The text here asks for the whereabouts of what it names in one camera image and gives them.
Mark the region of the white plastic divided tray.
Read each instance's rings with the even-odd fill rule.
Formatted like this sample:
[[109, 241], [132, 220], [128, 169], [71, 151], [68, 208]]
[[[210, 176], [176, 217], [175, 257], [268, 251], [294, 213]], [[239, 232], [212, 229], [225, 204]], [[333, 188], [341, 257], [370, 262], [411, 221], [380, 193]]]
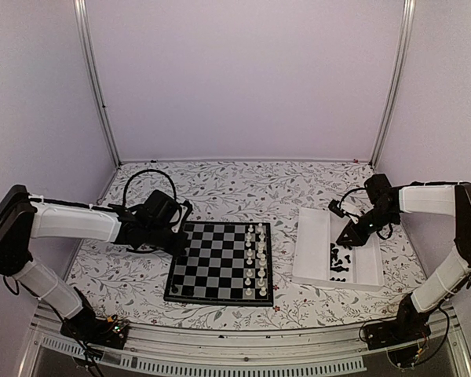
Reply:
[[376, 292], [384, 286], [379, 238], [362, 247], [336, 244], [347, 220], [324, 209], [299, 210], [291, 281], [315, 287]]

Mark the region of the black and grey chessboard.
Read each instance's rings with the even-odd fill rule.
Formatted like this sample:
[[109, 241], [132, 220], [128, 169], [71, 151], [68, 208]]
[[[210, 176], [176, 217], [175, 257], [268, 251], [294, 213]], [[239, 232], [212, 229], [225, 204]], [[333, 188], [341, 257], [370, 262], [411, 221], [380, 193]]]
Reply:
[[[270, 279], [268, 298], [245, 299], [244, 250], [247, 226], [257, 222], [190, 221], [184, 226], [188, 234], [185, 252], [174, 258], [163, 299], [167, 302], [212, 306], [273, 305], [271, 224], [264, 224], [268, 237]], [[178, 287], [173, 294], [171, 288]], [[185, 294], [187, 287], [194, 287], [194, 295]]]

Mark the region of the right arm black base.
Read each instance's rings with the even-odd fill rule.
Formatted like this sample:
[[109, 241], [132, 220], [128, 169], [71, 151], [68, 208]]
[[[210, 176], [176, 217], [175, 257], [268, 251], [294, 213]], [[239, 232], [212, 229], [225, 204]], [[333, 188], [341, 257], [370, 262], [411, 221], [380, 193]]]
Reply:
[[421, 360], [430, 335], [426, 322], [405, 328], [396, 319], [367, 320], [358, 331], [369, 350], [385, 349], [389, 362], [400, 369], [413, 368]]

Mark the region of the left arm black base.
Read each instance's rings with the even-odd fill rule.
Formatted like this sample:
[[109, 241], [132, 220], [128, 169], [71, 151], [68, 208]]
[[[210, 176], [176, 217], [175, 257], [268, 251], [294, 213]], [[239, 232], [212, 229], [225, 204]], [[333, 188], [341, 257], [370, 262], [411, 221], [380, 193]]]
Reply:
[[89, 313], [79, 313], [64, 319], [60, 333], [80, 342], [122, 350], [126, 344], [130, 322], [112, 315], [99, 318]]

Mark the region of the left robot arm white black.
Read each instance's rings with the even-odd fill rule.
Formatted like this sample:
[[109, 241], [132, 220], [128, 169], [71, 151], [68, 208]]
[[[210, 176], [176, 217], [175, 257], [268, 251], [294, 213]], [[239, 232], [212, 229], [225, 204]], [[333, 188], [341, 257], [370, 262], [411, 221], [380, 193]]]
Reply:
[[0, 275], [10, 276], [50, 304], [85, 341], [101, 333], [102, 320], [81, 292], [62, 281], [51, 268], [34, 260], [30, 241], [39, 238], [98, 240], [137, 251], [152, 250], [176, 256], [184, 250], [183, 230], [192, 205], [178, 203], [155, 190], [142, 204], [127, 208], [98, 207], [45, 199], [14, 185], [0, 203]]

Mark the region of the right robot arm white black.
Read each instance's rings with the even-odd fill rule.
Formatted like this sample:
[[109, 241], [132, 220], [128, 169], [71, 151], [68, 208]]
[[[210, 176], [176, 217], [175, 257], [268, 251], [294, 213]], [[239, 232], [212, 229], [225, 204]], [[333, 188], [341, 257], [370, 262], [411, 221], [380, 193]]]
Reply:
[[403, 224], [414, 245], [436, 242], [433, 253], [446, 245], [451, 248], [442, 261], [435, 262], [427, 280], [399, 304], [390, 335], [396, 342], [407, 342], [440, 303], [471, 284], [471, 182], [415, 181], [394, 186], [385, 174], [375, 174], [358, 190], [367, 194], [369, 210], [347, 204], [344, 198], [329, 204], [332, 213], [349, 220], [337, 245], [361, 247], [371, 235]]

